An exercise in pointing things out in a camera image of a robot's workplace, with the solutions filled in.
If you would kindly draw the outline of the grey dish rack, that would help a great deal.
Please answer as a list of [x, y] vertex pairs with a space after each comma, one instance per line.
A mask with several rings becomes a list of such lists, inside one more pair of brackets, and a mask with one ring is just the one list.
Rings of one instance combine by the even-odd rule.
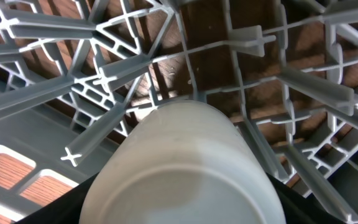
[[358, 1], [0, 1], [0, 152], [31, 166], [0, 187], [21, 220], [48, 173], [100, 173], [161, 106], [197, 101], [264, 172], [358, 223]]

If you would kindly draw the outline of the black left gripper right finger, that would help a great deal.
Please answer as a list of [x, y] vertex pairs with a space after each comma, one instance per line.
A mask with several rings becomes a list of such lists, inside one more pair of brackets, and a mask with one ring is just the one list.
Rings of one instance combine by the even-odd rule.
[[287, 224], [344, 224], [267, 173], [283, 207]]

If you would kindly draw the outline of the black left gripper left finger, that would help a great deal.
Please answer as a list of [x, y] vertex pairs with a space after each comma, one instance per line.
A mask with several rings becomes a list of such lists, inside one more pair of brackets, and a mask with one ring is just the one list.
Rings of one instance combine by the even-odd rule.
[[86, 194], [99, 173], [16, 224], [79, 224]]

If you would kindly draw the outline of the white cup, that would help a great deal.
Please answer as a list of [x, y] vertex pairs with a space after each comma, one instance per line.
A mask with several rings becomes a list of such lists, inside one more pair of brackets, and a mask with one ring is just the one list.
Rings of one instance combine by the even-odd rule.
[[197, 101], [146, 116], [97, 175], [81, 223], [285, 223], [280, 199], [227, 116]]

